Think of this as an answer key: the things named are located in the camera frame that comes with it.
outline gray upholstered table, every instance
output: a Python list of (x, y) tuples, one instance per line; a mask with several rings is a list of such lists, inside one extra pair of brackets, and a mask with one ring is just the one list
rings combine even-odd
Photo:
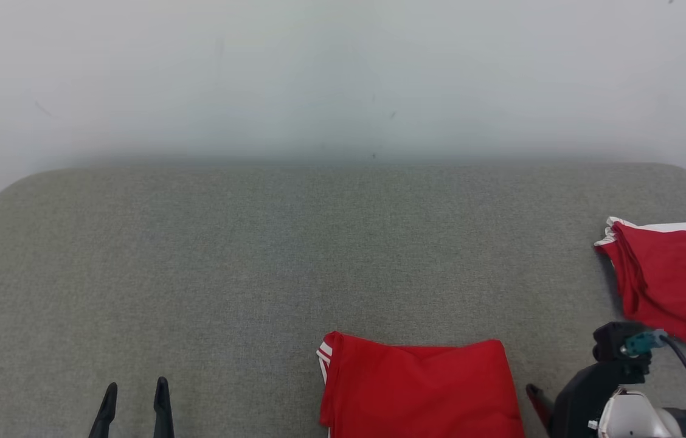
[[(315, 349), (504, 342), (554, 396), (617, 319), (605, 218), (686, 221), (686, 171), (656, 164), (101, 169), (0, 195), (0, 436), (150, 436), (160, 375), (178, 436), (326, 436)], [(686, 408), (655, 355), (644, 391)]]

